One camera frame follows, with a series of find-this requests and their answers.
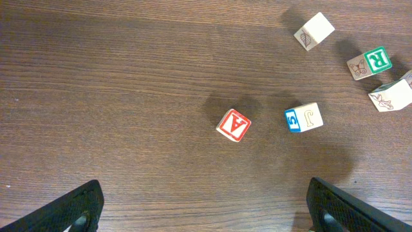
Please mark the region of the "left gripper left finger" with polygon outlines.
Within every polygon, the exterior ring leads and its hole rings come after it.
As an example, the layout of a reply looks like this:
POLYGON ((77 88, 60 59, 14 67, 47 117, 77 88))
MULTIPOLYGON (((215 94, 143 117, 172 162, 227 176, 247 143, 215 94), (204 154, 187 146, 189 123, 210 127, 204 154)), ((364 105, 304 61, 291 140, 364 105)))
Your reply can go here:
POLYGON ((104 196, 99 181, 91 180, 49 204, 1 228, 1 231, 96 232, 104 196))

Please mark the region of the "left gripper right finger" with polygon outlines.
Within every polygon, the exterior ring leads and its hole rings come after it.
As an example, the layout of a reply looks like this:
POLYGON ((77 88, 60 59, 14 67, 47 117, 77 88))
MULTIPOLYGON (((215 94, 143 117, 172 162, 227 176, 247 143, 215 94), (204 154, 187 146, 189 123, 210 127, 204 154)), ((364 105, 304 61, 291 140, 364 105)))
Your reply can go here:
POLYGON ((411 232, 411 226, 319 177, 310 180, 306 203, 313 226, 310 231, 411 232))

